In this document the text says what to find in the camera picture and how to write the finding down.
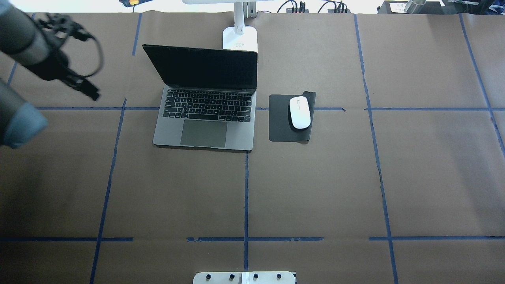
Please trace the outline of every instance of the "laptop trackpad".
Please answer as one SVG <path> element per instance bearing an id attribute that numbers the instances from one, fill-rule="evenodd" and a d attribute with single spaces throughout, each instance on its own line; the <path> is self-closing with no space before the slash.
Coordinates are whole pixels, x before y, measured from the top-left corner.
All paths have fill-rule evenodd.
<path id="1" fill-rule="evenodd" d="M 181 145 L 224 147 L 227 125 L 221 121 L 186 119 L 182 128 Z"/>

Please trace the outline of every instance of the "white label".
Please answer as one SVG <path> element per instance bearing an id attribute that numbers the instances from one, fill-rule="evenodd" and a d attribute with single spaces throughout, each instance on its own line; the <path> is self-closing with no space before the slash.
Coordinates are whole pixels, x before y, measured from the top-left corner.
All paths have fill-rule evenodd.
<path id="1" fill-rule="evenodd" d="M 389 6 L 391 7 L 391 12 L 393 13 L 404 13 L 406 14 L 407 12 L 405 12 L 405 3 L 389 3 Z"/>

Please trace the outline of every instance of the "laptop keyboard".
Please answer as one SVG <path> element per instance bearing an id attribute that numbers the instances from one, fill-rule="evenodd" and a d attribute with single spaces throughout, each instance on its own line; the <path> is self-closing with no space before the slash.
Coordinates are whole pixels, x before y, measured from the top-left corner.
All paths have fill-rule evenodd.
<path id="1" fill-rule="evenodd" d="M 169 89 L 163 117 L 250 122 L 252 94 Z"/>

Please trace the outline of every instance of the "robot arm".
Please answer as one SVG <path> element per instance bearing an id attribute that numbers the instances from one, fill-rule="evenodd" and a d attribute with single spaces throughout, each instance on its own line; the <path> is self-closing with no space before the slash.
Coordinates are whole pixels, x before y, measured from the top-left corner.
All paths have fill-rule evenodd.
<path id="1" fill-rule="evenodd" d="M 7 0 L 0 0 L 0 51 L 26 67 L 43 80 L 60 80 L 96 101 L 96 88 L 86 78 L 94 75 L 103 64 L 103 54 L 96 39 L 78 23 L 65 15 L 48 14 L 49 20 L 34 22 Z M 100 66 L 89 75 L 80 75 L 68 67 L 68 58 L 60 50 L 69 36 L 96 41 L 100 51 Z M 0 145 L 17 148 L 47 126 L 39 111 L 19 97 L 0 80 Z"/>

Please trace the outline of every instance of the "space bar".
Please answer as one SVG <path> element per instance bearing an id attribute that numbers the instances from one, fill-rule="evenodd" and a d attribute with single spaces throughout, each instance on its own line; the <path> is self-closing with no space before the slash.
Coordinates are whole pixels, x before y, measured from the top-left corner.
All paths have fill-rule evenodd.
<path id="1" fill-rule="evenodd" d="M 208 114 L 189 114 L 189 118 L 191 118 L 191 119 L 218 120 L 218 116 L 217 115 L 208 115 Z"/>

